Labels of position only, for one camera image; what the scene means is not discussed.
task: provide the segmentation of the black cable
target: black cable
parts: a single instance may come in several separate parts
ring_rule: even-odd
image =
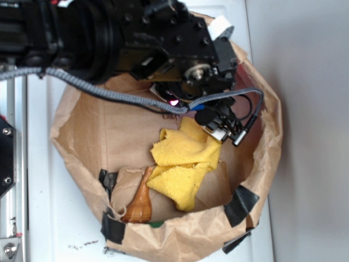
[[[253,111],[253,105],[252,105],[252,100],[251,98],[249,98],[248,96],[246,96],[245,94],[240,94],[239,97],[244,97],[248,100],[249,104],[250,104],[250,111],[248,112],[247,115],[245,115],[244,117],[242,118],[236,118],[237,121],[242,121],[242,120],[245,120],[247,119],[251,114],[252,114],[252,111]]]

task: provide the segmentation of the wooden object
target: wooden object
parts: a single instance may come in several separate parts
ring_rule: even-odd
[[[138,187],[135,198],[127,207],[125,216],[121,219],[124,223],[145,223],[152,219],[152,203],[149,197],[149,188],[146,183],[153,172],[151,166],[147,167]]]

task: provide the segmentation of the metal frame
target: metal frame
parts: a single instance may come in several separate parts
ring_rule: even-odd
[[[28,261],[27,80],[0,82],[0,114],[14,133],[15,185],[0,199],[0,261]]]

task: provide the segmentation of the gray wall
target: gray wall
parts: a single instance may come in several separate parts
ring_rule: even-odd
[[[269,198],[275,261],[348,261],[349,1],[246,6],[254,65],[284,112]]]

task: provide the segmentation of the green object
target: green object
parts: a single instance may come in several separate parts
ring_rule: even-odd
[[[149,223],[149,225],[150,225],[152,228],[159,228],[159,227],[161,227],[163,224],[164,224],[164,221]]]

